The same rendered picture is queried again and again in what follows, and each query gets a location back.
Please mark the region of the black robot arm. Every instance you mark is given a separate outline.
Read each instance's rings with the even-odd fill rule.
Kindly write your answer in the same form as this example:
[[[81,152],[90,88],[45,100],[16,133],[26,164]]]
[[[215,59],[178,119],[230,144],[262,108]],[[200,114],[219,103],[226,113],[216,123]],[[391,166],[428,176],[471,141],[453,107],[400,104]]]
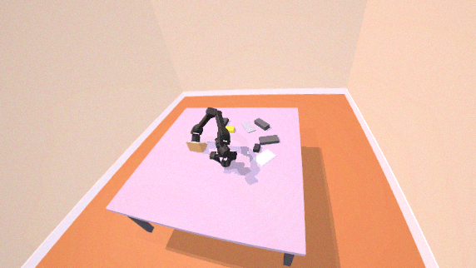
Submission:
[[[195,124],[191,131],[191,140],[190,141],[195,141],[195,142],[200,142],[200,135],[203,132],[203,127],[204,125],[211,119],[211,118],[216,118],[216,124],[218,127],[218,132],[217,132],[217,138],[215,139],[216,141],[216,149],[217,151],[220,152],[220,154],[224,157],[227,158],[231,155],[230,148],[228,145],[231,144],[231,135],[229,131],[226,129],[223,117],[222,117],[222,111],[217,110],[216,108],[213,107],[207,107],[206,109],[206,114],[203,116],[203,118],[200,120],[198,124]],[[195,134],[199,133],[199,134]]]

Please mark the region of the dark grey rounded unit with white label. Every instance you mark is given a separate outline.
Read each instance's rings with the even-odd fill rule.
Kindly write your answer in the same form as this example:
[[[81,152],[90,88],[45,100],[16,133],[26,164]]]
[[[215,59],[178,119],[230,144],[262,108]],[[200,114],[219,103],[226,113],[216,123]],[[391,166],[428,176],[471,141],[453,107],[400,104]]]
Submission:
[[[223,157],[223,158],[222,158],[222,160],[221,160],[221,166],[222,166],[222,167],[228,167],[228,166],[230,166],[229,157],[227,157],[227,158],[224,158],[224,157]]]

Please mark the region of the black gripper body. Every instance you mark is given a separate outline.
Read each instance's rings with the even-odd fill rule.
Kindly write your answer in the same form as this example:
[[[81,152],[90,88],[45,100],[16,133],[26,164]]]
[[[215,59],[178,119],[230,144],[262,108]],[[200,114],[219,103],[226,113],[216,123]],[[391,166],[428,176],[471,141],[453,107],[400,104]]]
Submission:
[[[216,154],[216,151],[211,151],[210,155],[209,155],[209,158],[210,160],[214,160],[216,159],[217,157],[223,157],[219,151],[217,151],[218,154]],[[237,157],[237,152],[236,151],[231,151],[231,155],[229,156],[229,158],[231,160],[236,160],[236,157]]]

